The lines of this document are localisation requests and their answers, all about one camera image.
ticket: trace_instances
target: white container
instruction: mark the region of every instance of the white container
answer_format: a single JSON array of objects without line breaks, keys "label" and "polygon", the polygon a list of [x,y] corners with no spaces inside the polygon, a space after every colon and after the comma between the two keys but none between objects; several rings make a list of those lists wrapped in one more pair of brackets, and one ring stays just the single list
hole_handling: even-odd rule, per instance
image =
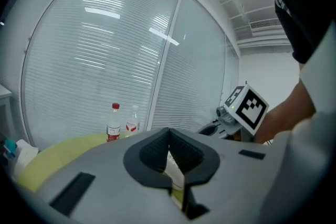
[{"label": "white container", "polygon": [[119,107],[120,105],[117,103],[112,105],[112,111],[106,126],[107,142],[118,140],[120,137],[121,124]]},{"label": "white container", "polygon": [[140,129],[140,121],[138,118],[138,109],[137,105],[134,105],[132,114],[127,118],[126,121],[126,137],[137,134]]}]

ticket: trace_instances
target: black slot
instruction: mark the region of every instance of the black slot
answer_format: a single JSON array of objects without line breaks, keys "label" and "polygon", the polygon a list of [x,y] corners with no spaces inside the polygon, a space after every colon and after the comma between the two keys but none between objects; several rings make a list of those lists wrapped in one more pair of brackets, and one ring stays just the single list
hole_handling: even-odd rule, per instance
[{"label": "black slot", "polygon": [[199,132],[199,134],[212,136],[214,133],[217,132],[219,125],[210,125]]},{"label": "black slot", "polygon": [[244,155],[246,157],[254,158],[254,159],[264,159],[266,154],[254,151],[242,150],[239,152],[240,155]]},{"label": "black slot", "polygon": [[190,188],[184,190],[184,199],[186,199],[187,202],[183,204],[184,207],[182,211],[186,214],[188,219],[195,219],[209,212],[209,209],[204,205],[196,203]]},{"label": "black slot", "polygon": [[79,173],[50,203],[50,206],[61,214],[69,217],[94,179],[95,176],[93,175]]}]

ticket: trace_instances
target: black rubber pad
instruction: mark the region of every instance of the black rubber pad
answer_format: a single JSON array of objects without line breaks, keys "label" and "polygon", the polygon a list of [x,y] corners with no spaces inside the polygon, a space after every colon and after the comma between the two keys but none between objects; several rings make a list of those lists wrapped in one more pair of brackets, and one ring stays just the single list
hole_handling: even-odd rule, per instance
[{"label": "black rubber pad", "polygon": [[242,150],[239,152],[240,155],[244,155],[246,157],[251,157],[254,159],[264,159],[266,154],[260,153],[260,152],[254,152],[254,151],[247,151],[247,150]]}]

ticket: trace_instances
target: gray surface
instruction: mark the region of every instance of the gray surface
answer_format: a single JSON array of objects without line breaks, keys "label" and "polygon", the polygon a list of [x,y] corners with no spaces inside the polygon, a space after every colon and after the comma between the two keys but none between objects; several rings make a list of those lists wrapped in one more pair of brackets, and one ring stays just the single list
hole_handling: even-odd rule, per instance
[{"label": "gray surface", "polygon": [[[156,131],[98,146],[64,167],[38,190],[46,202],[79,173],[96,179],[70,218],[82,223],[272,223],[286,217],[309,197],[330,163],[336,137],[333,115],[316,115],[293,133],[278,134],[271,146],[221,140],[179,130],[213,148],[220,166],[207,184],[191,188],[210,212],[189,221],[166,190],[136,182],[123,166],[127,148]],[[266,154],[263,160],[241,150]]]},{"label": "gray surface", "polygon": [[32,193],[29,189],[16,185],[17,191],[25,202],[45,223],[48,224],[79,224],[77,221],[69,219],[68,217],[60,214],[52,207],[48,206],[42,199]]},{"label": "gray surface", "polygon": [[141,133],[93,148],[47,180],[38,195],[49,203],[79,172],[85,172],[96,178],[71,219],[90,224],[186,222],[167,190],[143,187],[124,168],[125,150],[154,133]]}]

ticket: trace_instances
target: black rectangular cutout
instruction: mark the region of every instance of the black rectangular cutout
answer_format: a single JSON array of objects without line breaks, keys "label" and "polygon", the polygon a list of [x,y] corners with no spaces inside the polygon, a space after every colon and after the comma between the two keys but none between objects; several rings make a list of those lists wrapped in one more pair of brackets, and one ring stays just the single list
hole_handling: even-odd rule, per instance
[{"label": "black rectangular cutout", "polygon": [[237,97],[240,95],[242,92],[243,88],[245,86],[238,86],[233,93],[229,96],[229,98],[226,100],[225,104],[229,108],[231,104],[237,99]]},{"label": "black rectangular cutout", "polygon": [[254,151],[247,151],[247,150],[242,150],[239,152],[240,155],[244,155],[246,157],[251,157],[254,159],[264,159],[266,154],[260,153],[260,152],[254,152]]},{"label": "black rectangular cutout", "polygon": [[50,206],[63,215],[69,217],[70,213],[94,179],[95,176],[93,175],[79,173],[50,203]]}]

